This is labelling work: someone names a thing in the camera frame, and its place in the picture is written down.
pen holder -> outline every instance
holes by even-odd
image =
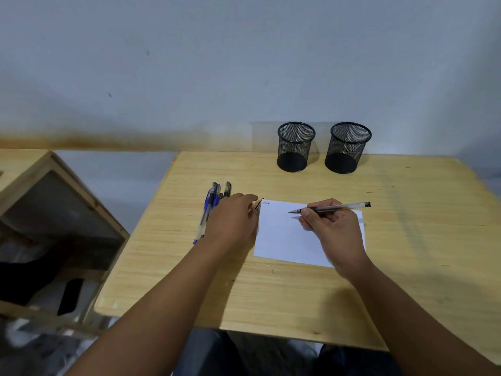
[[[371,131],[361,124],[345,122],[333,125],[325,165],[339,174],[354,172],[371,137]]]
[[[293,121],[282,124],[278,130],[279,154],[277,165],[291,173],[304,170],[315,138],[315,129],[305,123]]]

white wall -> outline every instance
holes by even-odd
[[[2,0],[0,133],[276,150],[296,120],[323,149],[348,120],[368,152],[497,168],[500,2]]]

person's right hand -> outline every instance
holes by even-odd
[[[335,199],[310,203],[308,207],[339,205]],[[353,211],[337,211],[319,216],[310,208],[301,209],[299,218],[307,230],[314,230],[322,248],[341,277],[353,282],[372,264],[365,253],[358,217]]]

sheet of paper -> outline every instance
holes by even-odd
[[[303,207],[306,205],[264,199],[260,205],[254,256],[332,268],[317,235],[301,227],[298,221],[300,215],[288,213]],[[365,248],[362,212],[354,212],[358,216]]]

desk surface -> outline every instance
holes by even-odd
[[[182,152],[106,281],[97,312],[121,316],[182,259],[208,188],[227,180],[234,193],[280,201],[371,201],[363,214],[374,263],[453,333],[501,362],[500,205],[450,157],[366,155],[357,171],[340,175],[322,156],[286,173],[274,153]],[[222,265],[196,324],[385,347],[356,291],[333,269],[253,251]]]

